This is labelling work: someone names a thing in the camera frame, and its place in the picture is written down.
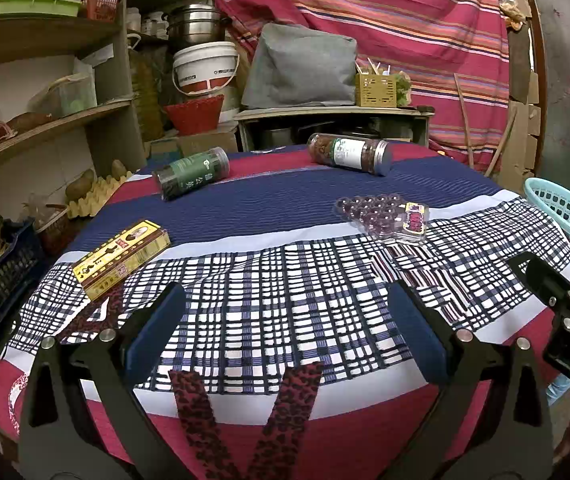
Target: table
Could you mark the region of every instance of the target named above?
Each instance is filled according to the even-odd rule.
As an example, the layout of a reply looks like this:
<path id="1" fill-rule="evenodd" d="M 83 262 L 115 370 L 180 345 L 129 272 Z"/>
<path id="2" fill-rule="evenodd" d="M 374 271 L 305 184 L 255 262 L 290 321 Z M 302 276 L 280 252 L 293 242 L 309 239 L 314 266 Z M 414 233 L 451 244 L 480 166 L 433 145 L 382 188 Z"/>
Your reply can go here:
<path id="1" fill-rule="evenodd" d="M 176 419 L 171 370 L 204 378 L 222 441 L 244 471 L 285 365 L 320 361 L 322 383 L 294 478 L 376 478 L 437 393 L 386 310 L 387 280 L 395 274 L 412 283 L 455 328 L 491 342 L 526 336 L 540 356 L 552 313 L 504 261 L 530 250 L 570 279 L 570 242 L 545 214 L 445 156 L 405 142 L 392 148 L 384 178 L 319 166 L 300 146 L 238 153 L 230 156 L 227 180 L 169 203 L 149 169 L 134 176 L 22 308 L 23 325 L 0 361 L 0 427 L 16 434 L 12 416 L 19 419 L 40 338 L 60 332 L 87 304 L 71 262 L 144 214 L 168 229 L 173 246 L 128 279 L 124 312 L 145 307 L 176 280 L 187 291 L 189 313 L 136 393 L 185 464 L 204 478 Z M 332 212 L 340 196 L 383 192 L 430 205 L 426 245 L 381 245 Z M 540 365 L 551 380 L 555 372 Z M 483 394 L 452 453 L 464 449 Z M 86 396 L 108 450 L 126 458 L 90 384 Z"/>

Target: light blue plastic basket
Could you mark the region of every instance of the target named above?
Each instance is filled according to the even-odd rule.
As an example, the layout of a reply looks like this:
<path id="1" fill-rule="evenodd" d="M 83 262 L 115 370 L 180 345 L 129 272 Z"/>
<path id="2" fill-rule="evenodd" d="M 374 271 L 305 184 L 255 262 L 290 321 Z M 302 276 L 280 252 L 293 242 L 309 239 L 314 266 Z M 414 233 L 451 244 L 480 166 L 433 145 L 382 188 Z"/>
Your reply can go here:
<path id="1" fill-rule="evenodd" d="M 530 203 L 554 218 L 570 236 L 570 191 L 542 178 L 528 178 L 525 195 Z"/>

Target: black plastic crate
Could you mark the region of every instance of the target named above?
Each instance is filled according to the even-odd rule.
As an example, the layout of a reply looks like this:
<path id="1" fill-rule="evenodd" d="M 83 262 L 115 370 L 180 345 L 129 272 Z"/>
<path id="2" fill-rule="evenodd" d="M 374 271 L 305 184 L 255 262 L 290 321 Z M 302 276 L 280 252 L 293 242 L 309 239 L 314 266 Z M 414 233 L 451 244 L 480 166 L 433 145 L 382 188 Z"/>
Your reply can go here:
<path id="1" fill-rule="evenodd" d="M 19 307 L 27 289 L 43 275 L 45 256 L 32 220 L 17 224 L 5 221 L 1 237 L 10 244 L 0 257 L 0 330 Z"/>

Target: leopard print strap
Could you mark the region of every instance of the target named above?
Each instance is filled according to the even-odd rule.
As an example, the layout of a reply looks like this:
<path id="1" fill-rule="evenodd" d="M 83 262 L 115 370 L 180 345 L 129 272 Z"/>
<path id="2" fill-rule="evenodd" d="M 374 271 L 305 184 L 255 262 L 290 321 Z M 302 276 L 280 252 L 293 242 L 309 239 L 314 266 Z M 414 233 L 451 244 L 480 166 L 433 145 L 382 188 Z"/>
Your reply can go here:
<path id="1" fill-rule="evenodd" d="M 270 418 L 247 470 L 247 480 L 291 478 L 322 374 L 322 363 L 285 370 Z"/>
<path id="2" fill-rule="evenodd" d="M 187 442 L 203 464 L 207 479 L 242 480 L 225 444 L 198 372 L 169 372 L 178 416 Z"/>
<path id="3" fill-rule="evenodd" d="M 88 318 L 94 314 L 97 308 L 101 308 L 107 298 L 107 307 L 105 319 L 102 321 L 88 321 Z M 63 341 L 66 337 L 76 332 L 94 332 L 99 333 L 105 328 L 118 328 L 119 314 L 123 311 L 123 282 L 114 285 L 110 290 L 105 292 L 100 298 L 90 301 L 83 309 L 76 314 L 74 319 L 61 330 L 56 338 Z"/>

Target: white tile wall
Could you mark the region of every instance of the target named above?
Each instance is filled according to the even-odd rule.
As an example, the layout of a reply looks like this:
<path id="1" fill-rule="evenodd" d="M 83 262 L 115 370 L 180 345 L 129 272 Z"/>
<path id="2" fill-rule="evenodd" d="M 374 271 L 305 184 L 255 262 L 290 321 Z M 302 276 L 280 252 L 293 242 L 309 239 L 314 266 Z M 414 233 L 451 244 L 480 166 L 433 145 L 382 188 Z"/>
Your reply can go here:
<path id="1" fill-rule="evenodd" d="M 27 102 L 51 81 L 72 72 L 72 56 L 24 59 L 0 65 L 0 118 L 27 111 Z M 0 213 L 16 219 L 31 192 L 63 203 L 65 187 L 92 168 L 85 130 L 67 132 L 0 165 Z"/>

